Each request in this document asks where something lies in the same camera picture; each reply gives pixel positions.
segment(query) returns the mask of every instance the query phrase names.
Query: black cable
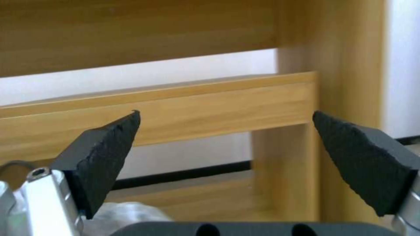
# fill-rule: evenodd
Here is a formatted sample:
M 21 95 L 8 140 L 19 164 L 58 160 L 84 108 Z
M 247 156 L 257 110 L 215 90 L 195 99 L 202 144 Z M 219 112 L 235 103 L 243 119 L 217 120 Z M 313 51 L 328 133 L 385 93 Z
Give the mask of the black cable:
M 8 167 L 13 166 L 13 165 L 24 166 L 24 167 L 28 168 L 29 170 L 34 170 L 36 168 L 34 166 L 34 164 L 32 164 L 32 163 L 30 163 L 28 161 L 24 161 L 24 160 L 12 160 L 12 161 L 7 162 L 6 164 L 0 165 L 0 175 Z

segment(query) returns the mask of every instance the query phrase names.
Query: white wall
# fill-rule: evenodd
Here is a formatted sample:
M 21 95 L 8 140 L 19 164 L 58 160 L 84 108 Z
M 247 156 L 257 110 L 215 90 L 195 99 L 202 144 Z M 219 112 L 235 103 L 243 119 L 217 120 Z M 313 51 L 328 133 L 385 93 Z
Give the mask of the white wall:
M 420 1 L 390 0 L 384 88 L 384 131 L 420 135 Z
M 274 49 L 0 78 L 0 106 L 229 76 L 275 73 Z M 133 148 L 119 178 L 250 160 L 249 134 Z

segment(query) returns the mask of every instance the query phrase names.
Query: black foam pad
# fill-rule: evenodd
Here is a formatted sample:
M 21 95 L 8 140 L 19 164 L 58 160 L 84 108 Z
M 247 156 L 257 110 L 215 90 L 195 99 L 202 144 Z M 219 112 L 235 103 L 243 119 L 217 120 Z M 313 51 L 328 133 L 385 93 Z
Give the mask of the black foam pad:
M 313 122 L 344 181 L 378 216 L 395 214 L 420 168 L 420 158 L 378 129 L 320 111 Z
M 51 164 L 61 170 L 79 211 L 91 219 L 111 190 L 131 149 L 140 114 L 134 111 L 100 128 L 83 132 Z

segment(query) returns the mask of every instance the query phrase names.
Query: wooden leg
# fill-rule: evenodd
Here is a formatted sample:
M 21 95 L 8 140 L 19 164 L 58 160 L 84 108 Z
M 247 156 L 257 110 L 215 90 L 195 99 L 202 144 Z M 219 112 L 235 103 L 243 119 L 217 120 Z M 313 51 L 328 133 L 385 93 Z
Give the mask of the wooden leg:
M 281 220 L 318 220 L 315 140 L 311 124 L 252 133 L 255 188 Z

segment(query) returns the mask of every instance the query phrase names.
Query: plastic bag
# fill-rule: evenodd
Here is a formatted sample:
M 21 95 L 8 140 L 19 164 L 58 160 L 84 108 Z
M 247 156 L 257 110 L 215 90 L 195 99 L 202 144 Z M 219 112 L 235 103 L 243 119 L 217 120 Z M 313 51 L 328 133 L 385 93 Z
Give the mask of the plastic bag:
M 108 236 L 137 222 L 171 221 L 162 211 L 138 202 L 104 203 L 93 219 L 83 220 L 83 236 Z

